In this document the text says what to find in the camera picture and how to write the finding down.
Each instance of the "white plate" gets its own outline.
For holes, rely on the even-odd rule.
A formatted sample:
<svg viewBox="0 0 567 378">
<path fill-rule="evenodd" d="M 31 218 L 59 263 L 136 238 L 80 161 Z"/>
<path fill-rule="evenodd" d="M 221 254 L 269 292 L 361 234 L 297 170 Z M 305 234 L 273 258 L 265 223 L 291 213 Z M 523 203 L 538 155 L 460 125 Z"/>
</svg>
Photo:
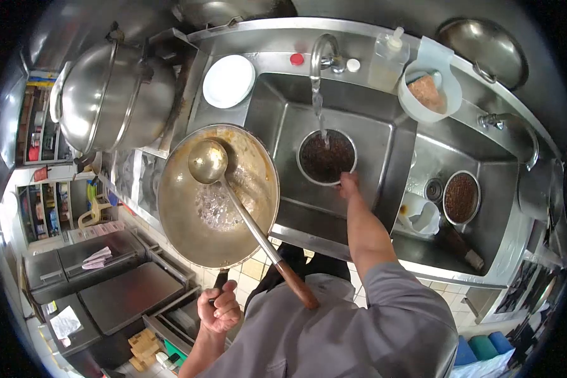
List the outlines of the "white plate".
<svg viewBox="0 0 567 378">
<path fill-rule="evenodd" d="M 204 98 L 217 108 L 240 103 L 254 87 L 256 71 L 248 59 L 229 55 L 214 63 L 204 78 Z"/>
</svg>

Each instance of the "hand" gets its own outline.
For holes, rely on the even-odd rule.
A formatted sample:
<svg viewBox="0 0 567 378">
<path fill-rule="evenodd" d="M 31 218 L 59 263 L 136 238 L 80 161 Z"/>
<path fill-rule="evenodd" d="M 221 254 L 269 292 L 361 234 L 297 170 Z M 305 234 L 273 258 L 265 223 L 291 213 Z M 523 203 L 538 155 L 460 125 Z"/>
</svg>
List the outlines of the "hand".
<svg viewBox="0 0 567 378">
<path fill-rule="evenodd" d="M 238 284 L 230 279 L 219 289 L 206 289 L 198 298 L 198 315 L 206 329 L 214 333 L 226 333 L 241 319 L 242 311 L 233 292 Z M 214 307 L 208 300 L 216 298 Z"/>
<path fill-rule="evenodd" d="M 359 193 L 359 176 L 357 173 L 342 172 L 340 174 L 340 186 L 338 189 L 340 196 L 345 200 Z"/>
</svg>

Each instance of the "man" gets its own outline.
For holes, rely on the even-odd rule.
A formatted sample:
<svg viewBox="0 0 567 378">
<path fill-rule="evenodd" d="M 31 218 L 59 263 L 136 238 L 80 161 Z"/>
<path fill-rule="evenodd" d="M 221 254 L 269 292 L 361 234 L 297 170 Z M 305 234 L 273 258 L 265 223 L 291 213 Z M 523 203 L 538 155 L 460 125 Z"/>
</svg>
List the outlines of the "man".
<svg viewBox="0 0 567 378">
<path fill-rule="evenodd" d="M 359 193 L 356 174 L 342 174 L 340 183 L 348 202 L 349 250 L 368 308 L 352 302 L 354 287 L 338 260 L 304 268 L 302 258 L 294 260 L 295 247 L 285 246 L 282 258 L 305 278 L 321 306 L 304 308 L 273 268 L 250 295 L 245 321 L 225 352 L 226 332 L 241 318 L 236 283 L 228 281 L 222 293 L 204 291 L 198 299 L 201 328 L 179 378 L 449 374 L 458 344 L 449 307 L 401 267 L 389 234 Z M 324 258 L 316 254 L 313 260 Z M 216 298 L 216 310 L 210 298 Z"/>
</svg>

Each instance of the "sink basin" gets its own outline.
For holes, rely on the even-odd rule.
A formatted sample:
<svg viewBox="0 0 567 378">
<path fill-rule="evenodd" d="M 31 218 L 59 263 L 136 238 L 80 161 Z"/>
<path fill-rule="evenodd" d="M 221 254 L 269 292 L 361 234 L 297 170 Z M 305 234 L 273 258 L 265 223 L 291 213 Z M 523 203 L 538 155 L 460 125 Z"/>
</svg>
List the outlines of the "sink basin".
<svg viewBox="0 0 567 378">
<path fill-rule="evenodd" d="M 327 79 L 322 79 L 321 89 L 326 128 L 344 131 L 355 142 L 363 198 L 391 230 L 406 184 L 416 122 L 394 95 Z M 281 188 L 276 223 L 347 244 L 347 208 L 338 190 L 309 182 L 296 164 L 303 138 L 319 127 L 308 76 L 259 75 L 244 127 L 262 140 L 275 161 Z"/>
<path fill-rule="evenodd" d="M 498 253 L 510 216 L 519 175 L 517 159 L 494 141 L 451 118 L 431 125 L 419 124 L 415 153 L 416 163 L 409 170 L 406 191 L 424 195 L 424 187 L 431 178 L 440 179 L 445 186 L 449 177 L 462 169 L 477 177 L 481 206 L 471 222 L 456 230 L 485 265 L 477 273 L 435 246 L 432 238 L 417 237 L 400 223 L 395 224 L 391 233 L 397 256 L 454 272 L 485 275 Z M 439 209 L 444 217 L 441 204 Z"/>
</svg>

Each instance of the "forearm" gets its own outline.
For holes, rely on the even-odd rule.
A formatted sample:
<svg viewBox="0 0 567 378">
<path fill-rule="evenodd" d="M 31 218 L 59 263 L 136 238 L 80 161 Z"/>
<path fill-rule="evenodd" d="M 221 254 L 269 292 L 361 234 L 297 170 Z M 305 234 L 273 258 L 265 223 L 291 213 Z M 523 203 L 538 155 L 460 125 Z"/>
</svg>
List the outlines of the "forearm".
<svg viewBox="0 0 567 378">
<path fill-rule="evenodd" d="M 371 267 L 397 261 L 389 233 L 359 192 L 349 198 L 346 217 L 349 250 L 362 282 Z"/>
<path fill-rule="evenodd" d="M 191 353 L 182 364 L 178 378 L 195 377 L 210 367 L 225 352 L 226 336 L 226 333 L 214 333 L 202 324 Z"/>
</svg>

